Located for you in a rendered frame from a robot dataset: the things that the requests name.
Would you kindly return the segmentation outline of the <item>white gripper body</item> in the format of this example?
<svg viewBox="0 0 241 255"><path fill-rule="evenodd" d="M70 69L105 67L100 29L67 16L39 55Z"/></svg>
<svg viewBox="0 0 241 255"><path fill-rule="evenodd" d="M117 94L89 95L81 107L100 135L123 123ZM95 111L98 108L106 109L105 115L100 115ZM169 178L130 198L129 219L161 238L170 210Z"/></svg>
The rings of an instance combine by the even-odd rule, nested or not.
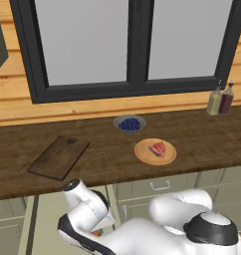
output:
<svg viewBox="0 0 241 255"><path fill-rule="evenodd" d="M93 233L110 233L114 230L115 218L109 212L104 219L92 230Z"/></svg>

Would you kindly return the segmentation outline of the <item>wide pale green drawer front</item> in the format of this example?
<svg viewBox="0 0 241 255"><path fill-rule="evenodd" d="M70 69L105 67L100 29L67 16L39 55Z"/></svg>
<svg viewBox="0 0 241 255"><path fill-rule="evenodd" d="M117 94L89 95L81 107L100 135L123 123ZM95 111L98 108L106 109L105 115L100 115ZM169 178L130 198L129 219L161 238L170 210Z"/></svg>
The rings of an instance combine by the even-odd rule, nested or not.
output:
<svg viewBox="0 0 241 255"><path fill-rule="evenodd" d="M115 193L117 201L137 199L147 196L155 196L160 193L173 192L193 188L196 181L196 173L178 174L172 176L164 176L153 179L144 179L131 182L122 182L115 184ZM165 186L165 182L169 180L171 187L166 190L153 191L149 186L150 182L155 187Z"/></svg>

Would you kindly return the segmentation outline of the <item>orange round plate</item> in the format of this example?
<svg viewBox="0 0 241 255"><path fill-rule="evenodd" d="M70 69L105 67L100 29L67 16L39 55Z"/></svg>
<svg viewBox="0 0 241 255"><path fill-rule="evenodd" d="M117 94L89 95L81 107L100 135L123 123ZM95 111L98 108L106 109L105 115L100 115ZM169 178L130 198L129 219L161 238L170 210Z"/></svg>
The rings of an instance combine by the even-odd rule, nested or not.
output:
<svg viewBox="0 0 241 255"><path fill-rule="evenodd" d="M162 142L165 147L164 157L156 156L149 147L154 143ZM150 165L167 165L176 159L175 147L166 140L160 138L146 138L134 146L134 153L138 159Z"/></svg>

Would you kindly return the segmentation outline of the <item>dark wooden cutting board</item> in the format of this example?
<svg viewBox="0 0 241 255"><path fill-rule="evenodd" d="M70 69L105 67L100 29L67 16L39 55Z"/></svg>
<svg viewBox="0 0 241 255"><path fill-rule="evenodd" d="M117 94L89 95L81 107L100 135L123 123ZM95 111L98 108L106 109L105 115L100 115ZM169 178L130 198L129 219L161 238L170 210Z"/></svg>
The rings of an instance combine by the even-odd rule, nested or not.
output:
<svg viewBox="0 0 241 255"><path fill-rule="evenodd" d="M89 146L89 142L60 135L28 167L36 175L64 180Z"/></svg>

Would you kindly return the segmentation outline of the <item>red raw meat steak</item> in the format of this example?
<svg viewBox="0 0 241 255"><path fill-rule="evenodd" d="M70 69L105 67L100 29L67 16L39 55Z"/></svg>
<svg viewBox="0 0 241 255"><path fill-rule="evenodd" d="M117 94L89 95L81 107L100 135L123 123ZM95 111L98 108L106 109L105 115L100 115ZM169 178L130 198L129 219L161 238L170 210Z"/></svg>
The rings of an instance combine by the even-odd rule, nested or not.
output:
<svg viewBox="0 0 241 255"><path fill-rule="evenodd" d="M156 142L153 145L150 145L148 149L156 156L158 157L164 157L165 156L165 146L163 142Z"/></svg>

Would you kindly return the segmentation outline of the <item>narrow pale green drawer front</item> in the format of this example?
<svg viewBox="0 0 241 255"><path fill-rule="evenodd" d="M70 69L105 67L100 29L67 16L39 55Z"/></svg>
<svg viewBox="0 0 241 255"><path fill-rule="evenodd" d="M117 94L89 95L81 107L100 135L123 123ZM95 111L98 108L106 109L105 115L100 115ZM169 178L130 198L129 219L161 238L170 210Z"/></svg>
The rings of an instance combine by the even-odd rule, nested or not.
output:
<svg viewBox="0 0 241 255"><path fill-rule="evenodd" d="M224 168L199 172L196 178L195 187L207 188L216 186L220 182L223 172Z"/></svg>

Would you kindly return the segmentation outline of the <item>pale green cupboard door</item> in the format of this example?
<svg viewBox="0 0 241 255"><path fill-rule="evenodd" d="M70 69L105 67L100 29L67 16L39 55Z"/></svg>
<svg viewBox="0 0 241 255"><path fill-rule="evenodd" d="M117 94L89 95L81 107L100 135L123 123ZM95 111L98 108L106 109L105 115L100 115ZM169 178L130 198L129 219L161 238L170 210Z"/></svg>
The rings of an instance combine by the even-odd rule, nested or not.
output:
<svg viewBox="0 0 241 255"><path fill-rule="evenodd" d="M0 255L18 255L20 238L18 225L0 227Z"/></svg>
<svg viewBox="0 0 241 255"><path fill-rule="evenodd" d="M127 221L136 217L150 220L151 217L148 210L148 204L149 198L120 201L118 203L120 223L126 223L126 221L124 221L124 214L122 212L123 205L127 206Z"/></svg>

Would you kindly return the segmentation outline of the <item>grey glass bowl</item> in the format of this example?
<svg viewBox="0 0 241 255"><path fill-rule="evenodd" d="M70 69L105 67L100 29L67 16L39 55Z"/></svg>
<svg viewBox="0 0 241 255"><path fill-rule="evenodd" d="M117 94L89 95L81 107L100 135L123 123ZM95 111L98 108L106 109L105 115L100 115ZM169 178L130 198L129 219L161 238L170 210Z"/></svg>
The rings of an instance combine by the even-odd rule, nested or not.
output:
<svg viewBox="0 0 241 255"><path fill-rule="evenodd" d="M138 130L123 130L123 129L119 128L119 124L120 124L122 121L124 121L125 119L130 119L130 118L135 118L135 119L138 119L138 120L139 120L139 122L140 122L140 129L138 129ZM124 132L124 133L136 133L136 132L138 132L138 131L140 131L140 130L142 130L142 129L145 128L145 126L146 126L146 121L145 121L144 118L142 118L142 117L140 117L140 116L119 116L119 117L116 117L116 118L115 118L115 120L114 120L114 126L115 126L117 129L119 129L119 130L121 130L122 132Z"/></svg>

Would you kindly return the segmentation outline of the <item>pile of blueberries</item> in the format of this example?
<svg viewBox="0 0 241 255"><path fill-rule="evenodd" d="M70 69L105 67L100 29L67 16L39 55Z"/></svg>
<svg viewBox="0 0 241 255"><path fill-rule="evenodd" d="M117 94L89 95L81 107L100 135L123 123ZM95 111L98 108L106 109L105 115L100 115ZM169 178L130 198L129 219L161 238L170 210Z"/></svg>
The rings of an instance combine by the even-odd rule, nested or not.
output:
<svg viewBox="0 0 241 255"><path fill-rule="evenodd" d="M140 122L135 118L125 119L119 124L119 128L123 130L138 130L140 129Z"/></svg>

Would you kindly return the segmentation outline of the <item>olive oil bottle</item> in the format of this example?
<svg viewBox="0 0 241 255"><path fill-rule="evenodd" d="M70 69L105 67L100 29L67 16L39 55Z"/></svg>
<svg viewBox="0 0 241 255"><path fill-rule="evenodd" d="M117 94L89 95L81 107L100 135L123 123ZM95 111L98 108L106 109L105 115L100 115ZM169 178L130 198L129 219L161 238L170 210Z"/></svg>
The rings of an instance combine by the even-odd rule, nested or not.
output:
<svg viewBox="0 0 241 255"><path fill-rule="evenodd" d="M216 116L218 114L222 99L220 90L221 84L218 84L216 89L210 94L206 111L211 116Z"/></svg>

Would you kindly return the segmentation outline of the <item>dark red vinegar bottle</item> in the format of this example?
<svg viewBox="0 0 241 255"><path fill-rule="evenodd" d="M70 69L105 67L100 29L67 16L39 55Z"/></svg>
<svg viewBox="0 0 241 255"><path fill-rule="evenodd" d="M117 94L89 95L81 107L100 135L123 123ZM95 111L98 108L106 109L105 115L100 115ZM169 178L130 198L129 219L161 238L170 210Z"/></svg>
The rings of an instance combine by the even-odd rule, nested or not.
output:
<svg viewBox="0 0 241 255"><path fill-rule="evenodd" d="M226 115L230 112L231 104L234 98L232 91L233 83L230 82L227 90L222 95L221 105L219 108L219 113Z"/></svg>

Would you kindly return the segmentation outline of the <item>dark framed window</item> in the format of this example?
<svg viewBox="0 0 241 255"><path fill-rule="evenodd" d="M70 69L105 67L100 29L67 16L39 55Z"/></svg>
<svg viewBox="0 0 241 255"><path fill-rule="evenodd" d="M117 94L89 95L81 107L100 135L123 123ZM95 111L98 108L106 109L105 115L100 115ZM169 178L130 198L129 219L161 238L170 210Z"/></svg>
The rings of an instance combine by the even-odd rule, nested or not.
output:
<svg viewBox="0 0 241 255"><path fill-rule="evenodd" d="M226 86L241 0L9 0L35 104Z"/></svg>

